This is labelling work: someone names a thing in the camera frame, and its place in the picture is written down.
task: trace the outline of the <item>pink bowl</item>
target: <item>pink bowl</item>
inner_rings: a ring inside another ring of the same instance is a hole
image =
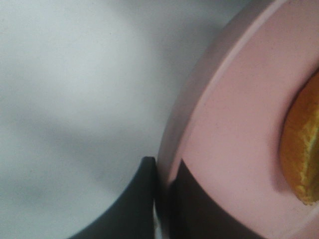
[[[211,199],[257,234],[316,238],[319,205],[293,195],[278,146],[291,101],[318,65],[318,0],[248,5],[206,51],[175,103],[158,159],[163,202],[183,159]]]

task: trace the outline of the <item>white surface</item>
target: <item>white surface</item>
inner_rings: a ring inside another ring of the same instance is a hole
[[[0,238],[62,239],[104,212],[247,2],[0,1]]]

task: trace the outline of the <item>pink plate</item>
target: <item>pink plate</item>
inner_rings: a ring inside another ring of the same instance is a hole
[[[247,6],[206,51],[175,103],[159,151],[164,197],[183,159],[203,190],[257,234],[316,238],[319,205],[293,195],[278,146],[292,99],[318,66],[319,0]]]

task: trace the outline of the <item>white tablecloth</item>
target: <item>white tablecloth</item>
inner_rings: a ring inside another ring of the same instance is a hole
[[[248,2],[0,2],[0,238],[63,239],[104,212]]]

